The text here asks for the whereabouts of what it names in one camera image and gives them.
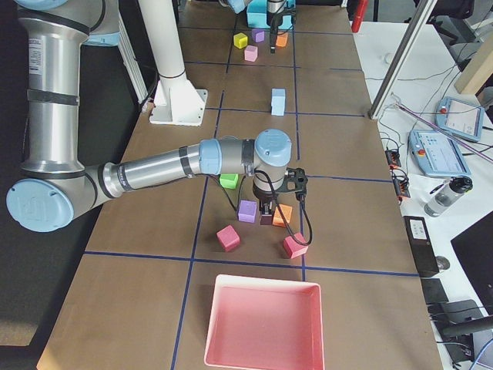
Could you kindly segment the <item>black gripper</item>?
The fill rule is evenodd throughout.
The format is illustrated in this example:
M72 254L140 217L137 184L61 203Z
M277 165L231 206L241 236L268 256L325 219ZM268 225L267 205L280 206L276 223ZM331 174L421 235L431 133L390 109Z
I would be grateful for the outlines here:
M271 190L261 190L260 188L253 189L253 195L258 199L260 221L272 222L276 211L274 195Z
M267 24L270 27L270 53L276 51L278 29L282 25L285 15L290 15L292 23L295 23L295 11L267 12Z

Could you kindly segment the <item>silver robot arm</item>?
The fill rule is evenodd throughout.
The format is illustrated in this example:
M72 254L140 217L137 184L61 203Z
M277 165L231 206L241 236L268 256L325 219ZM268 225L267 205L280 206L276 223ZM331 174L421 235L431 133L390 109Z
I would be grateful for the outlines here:
M268 29L271 54L276 51L279 35L288 32L296 23L295 1L219 0L219 3L236 14L246 10L248 25Z

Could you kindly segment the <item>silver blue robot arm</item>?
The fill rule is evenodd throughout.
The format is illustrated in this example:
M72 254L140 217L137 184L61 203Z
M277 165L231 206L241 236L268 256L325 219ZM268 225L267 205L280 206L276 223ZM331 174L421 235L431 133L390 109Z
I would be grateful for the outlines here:
M289 136L267 129L255 139L203 140L126 163L84 166L78 159L79 71L82 45L95 36L119 40L115 1L20 1L18 20L29 36L29 153L25 178L6 197L12 218L51 232L124 193L198 175L241 173L269 203L287 191Z

